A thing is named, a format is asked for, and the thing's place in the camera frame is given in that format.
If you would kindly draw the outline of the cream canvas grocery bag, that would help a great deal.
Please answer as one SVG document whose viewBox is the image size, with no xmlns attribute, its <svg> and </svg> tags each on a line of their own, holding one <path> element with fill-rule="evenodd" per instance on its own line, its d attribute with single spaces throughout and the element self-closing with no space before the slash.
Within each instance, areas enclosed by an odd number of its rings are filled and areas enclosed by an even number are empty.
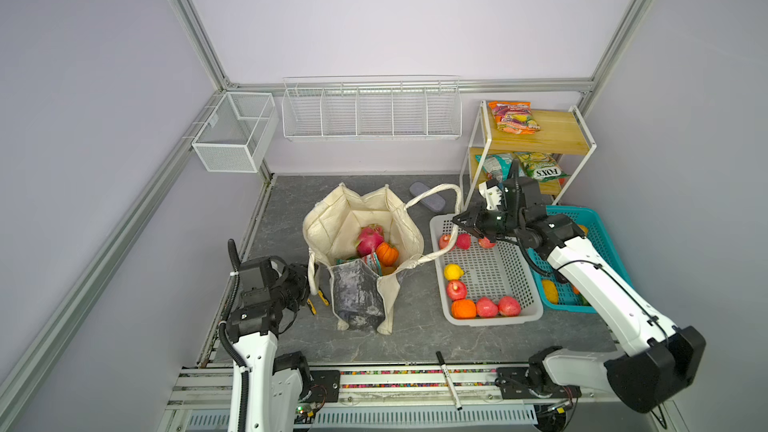
<svg viewBox="0 0 768 432">
<path fill-rule="evenodd" d="M 393 332 L 394 308 L 407 271 L 435 262 L 448 252 L 425 252 L 425 239 L 409 215 L 409 209 L 441 192 L 456 193 L 454 211 L 462 208 L 461 189 L 440 184 L 405 202 L 389 186 L 360 195 L 339 184 L 306 215 L 302 234 L 308 246 L 308 281 L 313 295 L 320 293 L 317 269 L 329 272 L 330 303 L 340 330 L 373 329 L 382 335 Z M 398 257 L 387 265 L 366 246 L 358 247 L 364 230 L 378 233 L 393 246 Z"/>
</svg>

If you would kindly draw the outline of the pink dragon fruit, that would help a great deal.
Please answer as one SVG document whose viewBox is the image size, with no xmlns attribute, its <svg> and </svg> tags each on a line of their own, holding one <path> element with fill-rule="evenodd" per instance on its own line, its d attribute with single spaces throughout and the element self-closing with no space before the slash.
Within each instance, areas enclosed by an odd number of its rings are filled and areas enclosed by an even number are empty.
<svg viewBox="0 0 768 432">
<path fill-rule="evenodd" d="M 365 257 L 376 252 L 385 242 L 384 229 L 381 225 L 370 224 L 363 227 L 357 237 L 356 251 L 359 257 Z"/>
</svg>

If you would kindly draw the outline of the small orange pumpkin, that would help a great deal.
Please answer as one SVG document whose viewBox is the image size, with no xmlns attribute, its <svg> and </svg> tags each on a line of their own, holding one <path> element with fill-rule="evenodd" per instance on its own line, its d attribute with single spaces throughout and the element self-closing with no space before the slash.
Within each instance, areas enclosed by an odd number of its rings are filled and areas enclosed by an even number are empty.
<svg viewBox="0 0 768 432">
<path fill-rule="evenodd" d="M 394 267 L 399 259 L 399 250 L 387 242 L 380 243 L 375 253 L 383 267 Z"/>
</svg>

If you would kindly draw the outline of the teal red snack bag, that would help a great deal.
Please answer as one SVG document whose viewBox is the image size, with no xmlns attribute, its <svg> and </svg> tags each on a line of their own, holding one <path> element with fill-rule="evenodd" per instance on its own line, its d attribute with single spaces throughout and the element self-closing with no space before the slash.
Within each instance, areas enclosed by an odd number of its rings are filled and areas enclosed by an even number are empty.
<svg viewBox="0 0 768 432">
<path fill-rule="evenodd" d="M 340 264 L 345 264 L 345 263 L 350 263 L 355 261 L 362 261 L 375 274 L 377 274 L 378 276 L 383 275 L 383 266 L 378 258 L 378 255 L 375 252 L 372 252 L 363 257 L 349 257 L 346 259 L 337 259 L 336 264 L 340 265 Z"/>
</svg>

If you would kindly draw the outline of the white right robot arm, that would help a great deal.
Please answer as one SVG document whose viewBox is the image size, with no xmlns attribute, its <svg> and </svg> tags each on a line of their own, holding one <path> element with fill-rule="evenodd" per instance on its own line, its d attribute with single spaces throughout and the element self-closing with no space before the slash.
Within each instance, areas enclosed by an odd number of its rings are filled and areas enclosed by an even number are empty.
<svg viewBox="0 0 768 432">
<path fill-rule="evenodd" d="M 480 195 L 482 202 L 456 214 L 453 224 L 478 239 L 511 243 L 525 259 L 545 260 L 556 278 L 583 294 L 620 346 L 615 353 L 544 349 L 530 357 L 522 386 L 538 397 L 567 386 L 608 391 L 648 413 L 693 384 L 703 335 L 677 326 L 637 293 L 572 218 L 551 212 L 535 180 L 512 170 L 502 182 L 484 183 Z"/>
</svg>

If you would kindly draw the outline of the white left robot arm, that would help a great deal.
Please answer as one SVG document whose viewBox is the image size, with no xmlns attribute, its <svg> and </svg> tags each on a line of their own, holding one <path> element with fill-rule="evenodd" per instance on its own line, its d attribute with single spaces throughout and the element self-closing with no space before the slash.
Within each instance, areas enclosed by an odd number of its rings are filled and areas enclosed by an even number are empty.
<svg viewBox="0 0 768 432">
<path fill-rule="evenodd" d="M 278 355 L 278 340 L 309 298 L 307 267 L 265 256 L 243 262 L 235 241 L 227 243 L 233 291 L 217 325 L 220 345 L 233 362 L 230 431 L 291 431 L 311 373 L 300 352 Z"/>
</svg>

